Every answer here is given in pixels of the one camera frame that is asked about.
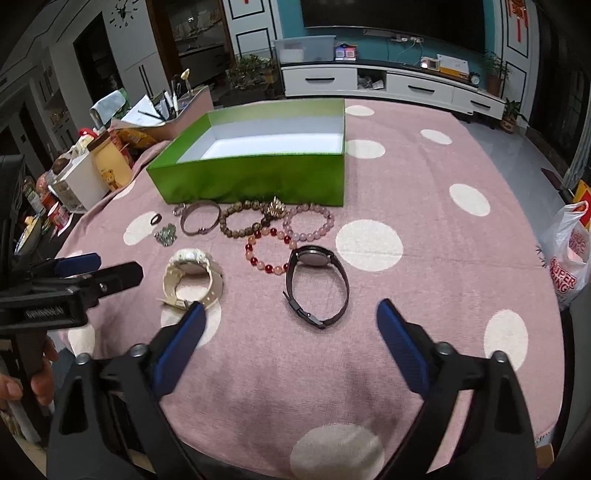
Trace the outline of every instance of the white plastic bag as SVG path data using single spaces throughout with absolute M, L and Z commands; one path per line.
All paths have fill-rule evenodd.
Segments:
M 579 221 L 588 208 L 587 202 L 565 205 L 541 238 L 560 310 L 569 306 L 589 281 L 589 232 Z

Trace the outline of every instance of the white door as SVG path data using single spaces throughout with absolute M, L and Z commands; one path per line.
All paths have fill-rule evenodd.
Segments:
M 234 55 L 270 57 L 273 41 L 283 38 L 277 0 L 222 0 Z

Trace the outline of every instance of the beaded bracelet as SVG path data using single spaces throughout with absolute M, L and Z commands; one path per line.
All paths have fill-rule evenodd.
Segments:
M 290 247 L 290 250 L 295 250 L 297 248 L 297 243 L 295 240 L 292 240 L 289 235 L 286 235 L 284 232 L 277 231 L 276 228 L 268 228 L 263 227 L 260 231 L 256 231 L 254 235 L 248 237 L 248 243 L 246 244 L 246 259 L 251 263 L 253 267 L 257 267 L 259 270 L 264 270 L 267 273 L 274 273 L 275 275 L 281 275 L 287 272 L 289 265 L 287 263 L 283 264 L 282 267 L 279 265 L 273 267 L 271 264 L 265 265 L 264 262 L 260 261 L 257 257 L 254 256 L 253 247 L 256 244 L 256 240 L 262 236 L 276 236 L 279 240 L 283 240 L 283 243 Z
M 263 225 L 260 222 L 254 222 L 248 228 L 242 228 L 240 230 L 230 230 L 226 225 L 226 219 L 233 213 L 241 212 L 242 210 L 260 210 L 264 213 L 267 208 L 266 203 L 259 202 L 258 200 L 245 200 L 244 202 L 236 202 L 231 207 L 222 211 L 220 215 L 220 230 L 228 238 L 241 238 L 244 236 L 252 235 L 254 232 L 259 231 Z
M 326 223 L 318 230 L 315 230 L 311 233 L 294 233 L 293 228 L 291 227 L 291 221 L 293 220 L 293 217 L 295 217 L 295 215 L 298 213 L 308 211 L 320 213 L 324 216 L 324 218 L 326 218 Z M 326 207 L 315 205 L 314 203 L 304 203 L 303 205 L 298 205 L 297 207 L 292 208 L 289 212 L 287 212 L 285 219 L 283 220 L 283 230 L 285 234 L 300 242 L 311 242 L 318 240 L 321 236 L 325 236 L 334 226 L 335 216 L 330 213 L 330 210 Z
M 240 230 L 230 230 L 228 228 L 226 219 L 231 214 L 250 209 L 261 211 L 263 214 L 261 221 L 254 222 L 250 227 Z M 259 202 L 258 200 L 245 200 L 244 202 L 236 202 L 234 205 L 224 210 L 220 215 L 220 230 L 228 238 L 241 238 L 244 236 L 253 235 L 254 232 L 260 231 L 261 228 L 270 227 L 272 220 L 282 218 L 284 214 L 285 205 L 277 197 L 274 197 L 269 203 Z

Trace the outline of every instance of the wall clock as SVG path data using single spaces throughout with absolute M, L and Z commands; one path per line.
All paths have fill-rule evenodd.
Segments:
M 127 27 L 129 25 L 129 20 L 134 19 L 134 12 L 137 12 L 138 10 L 137 7 L 134 7 L 137 2 L 139 2 L 139 0 L 133 0 L 128 6 L 129 0 L 118 0 L 115 4 L 115 10 L 111 12 L 113 18 L 109 23 L 115 28 Z

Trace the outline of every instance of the red cup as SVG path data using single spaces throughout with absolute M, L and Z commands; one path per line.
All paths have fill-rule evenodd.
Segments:
M 49 220 L 51 220 L 60 230 L 63 229 L 70 219 L 70 214 L 58 202 L 49 210 Z

